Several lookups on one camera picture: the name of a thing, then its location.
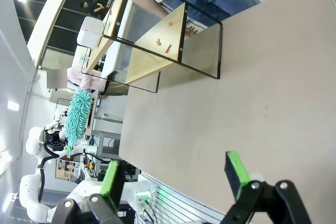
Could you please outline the person's left hand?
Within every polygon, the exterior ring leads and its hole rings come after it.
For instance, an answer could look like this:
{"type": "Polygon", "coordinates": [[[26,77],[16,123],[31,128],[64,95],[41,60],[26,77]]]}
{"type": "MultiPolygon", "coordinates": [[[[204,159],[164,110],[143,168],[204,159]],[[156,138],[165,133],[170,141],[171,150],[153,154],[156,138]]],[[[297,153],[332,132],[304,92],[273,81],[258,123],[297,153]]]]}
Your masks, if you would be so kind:
{"type": "Polygon", "coordinates": [[[185,28],[185,37],[190,38],[198,33],[198,30],[195,27],[190,26],[185,28]]]}

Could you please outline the right gripper black finger with green pad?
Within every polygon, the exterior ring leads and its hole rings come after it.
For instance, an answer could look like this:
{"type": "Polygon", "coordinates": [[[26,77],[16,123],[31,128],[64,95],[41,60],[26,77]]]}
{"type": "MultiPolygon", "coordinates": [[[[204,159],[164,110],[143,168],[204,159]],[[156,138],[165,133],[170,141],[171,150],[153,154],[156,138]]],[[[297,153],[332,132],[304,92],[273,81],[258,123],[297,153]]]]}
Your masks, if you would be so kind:
{"type": "Polygon", "coordinates": [[[223,223],[250,223],[257,212],[266,213],[272,223],[311,223],[292,181],[281,180],[272,186],[251,179],[237,151],[225,153],[224,171],[235,203],[225,214],[223,223]]]}

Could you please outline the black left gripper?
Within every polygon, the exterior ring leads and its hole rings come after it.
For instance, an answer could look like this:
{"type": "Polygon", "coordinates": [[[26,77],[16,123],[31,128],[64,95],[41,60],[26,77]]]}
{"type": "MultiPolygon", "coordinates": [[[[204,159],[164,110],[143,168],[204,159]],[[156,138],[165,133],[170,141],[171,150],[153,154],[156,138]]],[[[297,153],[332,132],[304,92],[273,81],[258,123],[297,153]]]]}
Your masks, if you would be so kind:
{"type": "MultiPolygon", "coordinates": [[[[44,143],[53,151],[63,151],[63,131],[44,131],[44,143]]],[[[111,161],[103,181],[85,179],[60,201],[52,223],[122,223],[118,209],[124,187],[124,171],[118,161],[111,161]]]]}

